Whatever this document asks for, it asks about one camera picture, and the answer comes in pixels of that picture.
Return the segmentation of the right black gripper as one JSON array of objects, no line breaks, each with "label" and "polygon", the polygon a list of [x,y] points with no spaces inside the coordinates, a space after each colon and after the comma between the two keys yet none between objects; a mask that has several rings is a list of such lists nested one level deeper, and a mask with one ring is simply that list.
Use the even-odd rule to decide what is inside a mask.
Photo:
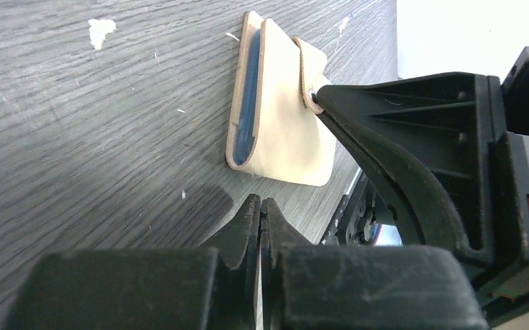
[{"label": "right black gripper", "polygon": [[405,245],[490,266],[473,283],[488,319],[529,312],[529,47],[504,80],[451,72],[326,85],[316,103]]}]

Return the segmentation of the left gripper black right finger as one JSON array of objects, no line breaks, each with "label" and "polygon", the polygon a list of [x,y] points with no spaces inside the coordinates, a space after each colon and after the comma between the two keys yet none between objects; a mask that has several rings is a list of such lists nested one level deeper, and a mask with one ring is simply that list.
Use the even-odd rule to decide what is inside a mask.
[{"label": "left gripper black right finger", "polygon": [[261,207],[265,329],[487,329],[464,270],[438,247],[309,242]]}]

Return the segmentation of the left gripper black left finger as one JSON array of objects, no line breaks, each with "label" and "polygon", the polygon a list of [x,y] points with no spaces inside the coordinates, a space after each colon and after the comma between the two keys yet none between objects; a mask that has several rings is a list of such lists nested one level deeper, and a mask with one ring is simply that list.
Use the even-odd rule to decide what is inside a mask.
[{"label": "left gripper black left finger", "polygon": [[254,329],[261,199],[195,248],[44,256],[6,329]]}]

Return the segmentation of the beige leather card holder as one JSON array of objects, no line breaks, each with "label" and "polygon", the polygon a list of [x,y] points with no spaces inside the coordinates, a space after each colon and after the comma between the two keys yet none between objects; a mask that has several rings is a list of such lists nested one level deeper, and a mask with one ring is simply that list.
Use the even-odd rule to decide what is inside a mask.
[{"label": "beige leather card holder", "polygon": [[245,14],[226,138],[234,171],[309,186],[329,181],[336,138],[313,101],[329,84],[326,65],[324,52],[272,19]]}]

